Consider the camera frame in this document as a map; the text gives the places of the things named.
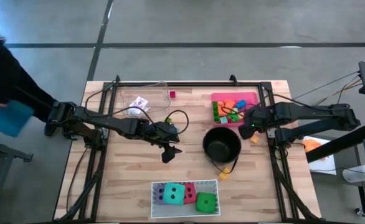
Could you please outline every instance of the dice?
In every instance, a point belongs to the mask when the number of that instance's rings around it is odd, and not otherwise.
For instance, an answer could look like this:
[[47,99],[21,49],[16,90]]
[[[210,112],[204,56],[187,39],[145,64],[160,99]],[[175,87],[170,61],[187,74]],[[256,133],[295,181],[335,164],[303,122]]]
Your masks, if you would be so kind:
[[184,205],[184,193],[184,185],[167,183],[164,186],[163,202],[171,205]]
[[185,196],[184,204],[195,203],[196,202],[196,191],[193,183],[185,183]]
[[214,213],[216,201],[215,194],[199,192],[196,196],[196,210],[203,213]]
[[164,205],[163,202],[163,192],[164,192],[164,184],[159,184],[154,190],[155,203],[157,205]]

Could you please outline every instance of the pink tray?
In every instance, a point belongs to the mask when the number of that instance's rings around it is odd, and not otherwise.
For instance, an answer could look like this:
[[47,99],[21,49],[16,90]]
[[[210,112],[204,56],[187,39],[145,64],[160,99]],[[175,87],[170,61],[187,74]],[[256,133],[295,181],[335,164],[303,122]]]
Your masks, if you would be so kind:
[[[253,105],[258,103],[257,100],[257,93],[249,92],[249,93],[213,93],[211,96],[211,100],[213,101],[224,101],[224,100],[234,100],[235,103],[238,103],[241,100],[246,101],[246,109],[250,109]],[[213,122],[214,126],[225,126],[225,127],[238,127],[243,124],[243,120],[240,120],[236,123],[215,123]]]

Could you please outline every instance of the purple die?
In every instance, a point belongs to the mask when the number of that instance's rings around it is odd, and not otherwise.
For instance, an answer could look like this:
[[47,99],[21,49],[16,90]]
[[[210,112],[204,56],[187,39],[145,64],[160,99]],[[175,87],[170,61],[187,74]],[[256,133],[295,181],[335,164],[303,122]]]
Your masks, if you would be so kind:
[[158,184],[153,192],[157,205],[165,205],[163,202],[164,184]]

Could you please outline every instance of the person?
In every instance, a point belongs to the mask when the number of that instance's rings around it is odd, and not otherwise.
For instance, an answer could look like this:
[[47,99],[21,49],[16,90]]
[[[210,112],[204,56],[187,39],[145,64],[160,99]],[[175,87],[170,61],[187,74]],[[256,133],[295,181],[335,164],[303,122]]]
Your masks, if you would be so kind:
[[[31,107],[34,116],[47,124],[56,100],[35,83],[4,43],[0,37],[0,106],[6,107],[9,100],[19,101]],[[51,135],[48,124],[44,132]]]

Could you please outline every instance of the pink block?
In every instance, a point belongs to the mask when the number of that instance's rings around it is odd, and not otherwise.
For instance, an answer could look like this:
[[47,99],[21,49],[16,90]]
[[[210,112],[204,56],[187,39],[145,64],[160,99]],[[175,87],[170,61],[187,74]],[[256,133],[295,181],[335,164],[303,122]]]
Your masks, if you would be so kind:
[[[235,103],[238,103],[241,100],[245,100],[246,107],[245,110],[253,107],[258,103],[257,93],[256,92],[243,92],[243,93],[213,93],[211,96],[211,101],[225,101],[225,100],[233,100]],[[227,127],[238,127],[242,125],[244,121],[240,119],[238,122],[233,123],[213,123],[214,126],[227,126]]]
[[196,191],[193,183],[185,183],[184,204],[196,202]]

